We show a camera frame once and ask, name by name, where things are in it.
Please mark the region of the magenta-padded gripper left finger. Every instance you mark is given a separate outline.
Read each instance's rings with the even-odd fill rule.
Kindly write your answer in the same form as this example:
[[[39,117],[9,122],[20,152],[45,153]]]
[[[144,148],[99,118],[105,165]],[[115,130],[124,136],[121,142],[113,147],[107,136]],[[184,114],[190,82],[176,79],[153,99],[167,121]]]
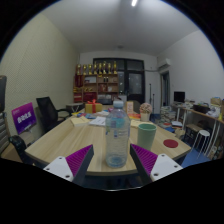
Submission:
[[[93,145],[88,145],[67,157],[57,157],[44,170],[81,186],[93,155]]]

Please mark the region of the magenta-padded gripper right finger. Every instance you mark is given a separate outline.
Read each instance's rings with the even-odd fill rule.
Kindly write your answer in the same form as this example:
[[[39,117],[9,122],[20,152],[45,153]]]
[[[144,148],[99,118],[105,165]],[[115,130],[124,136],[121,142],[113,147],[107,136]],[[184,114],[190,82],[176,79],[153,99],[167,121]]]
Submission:
[[[182,169],[178,163],[166,154],[156,155],[134,144],[130,145],[130,154],[144,185]]]

